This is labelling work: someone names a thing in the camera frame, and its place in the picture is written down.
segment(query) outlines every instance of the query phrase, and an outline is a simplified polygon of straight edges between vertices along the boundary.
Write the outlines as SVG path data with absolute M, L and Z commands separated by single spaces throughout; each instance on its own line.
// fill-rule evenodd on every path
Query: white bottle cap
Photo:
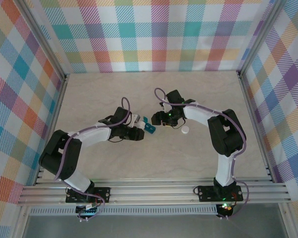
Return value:
M 190 128 L 186 125 L 184 125 L 183 127 L 181 127 L 181 131 L 183 134 L 187 134 L 189 132 Z

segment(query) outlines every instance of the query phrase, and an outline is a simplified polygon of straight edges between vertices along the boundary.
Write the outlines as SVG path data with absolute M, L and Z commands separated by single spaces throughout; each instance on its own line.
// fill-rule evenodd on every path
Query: plaid fabric backdrop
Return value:
M 298 0 L 288 1 L 246 75 L 271 163 L 298 219 Z
M 34 176 L 61 80 L 12 0 L 0 0 L 0 238 Z
M 65 71 L 86 73 L 236 70 L 274 0 L 27 2 Z

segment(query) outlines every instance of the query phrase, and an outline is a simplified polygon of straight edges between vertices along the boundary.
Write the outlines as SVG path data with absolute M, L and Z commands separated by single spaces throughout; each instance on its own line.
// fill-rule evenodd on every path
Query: white vent grille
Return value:
M 173 206 L 108 206 L 102 215 L 215 215 L 216 205 L 173 205 Z M 75 215 L 75 208 L 33 207 L 31 216 Z

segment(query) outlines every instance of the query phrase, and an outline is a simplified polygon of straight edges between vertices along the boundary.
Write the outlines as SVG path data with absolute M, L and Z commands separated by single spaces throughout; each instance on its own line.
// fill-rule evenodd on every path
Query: plaid wall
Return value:
M 289 0 L 246 74 L 270 161 L 298 219 L 298 0 Z
M 273 1 L 27 0 L 75 73 L 236 70 Z
M 0 0 L 0 238 L 42 152 L 61 80 L 12 0 Z

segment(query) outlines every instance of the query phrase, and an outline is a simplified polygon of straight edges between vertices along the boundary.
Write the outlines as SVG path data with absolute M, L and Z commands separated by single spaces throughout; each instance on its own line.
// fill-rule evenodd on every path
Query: black mounting bracket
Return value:
M 194 193 L 198 195 L 200 202 L 235 202 L 235 198 L 232 193 L 236 194 L 237 202 L 243 201 L 242 190 L 238 185 L 234 186 L 230 194 L 223 197 L 219 197 L 214 190 L 214 186 L 197 186 Z
M 93 191 L 89 192 L 90 194 L 94 194 L 94 195 L 98 195 L 102 198 L 104 198 L 105 203 L 109 202 L 109 198 L 110 198 L 110 187 L 94 187 Z M 100 203 L 101 200 L 99 198 L 94 198 L 94 197 L 88 197 L 86 198 L 86 196 L 83 196 L 77 192 L 75 192 L 72 189 L 67 189 L 66 191 L 66 199 L 65 202 L 66 203 L 89 203 L 89 202 L 97 202 Z

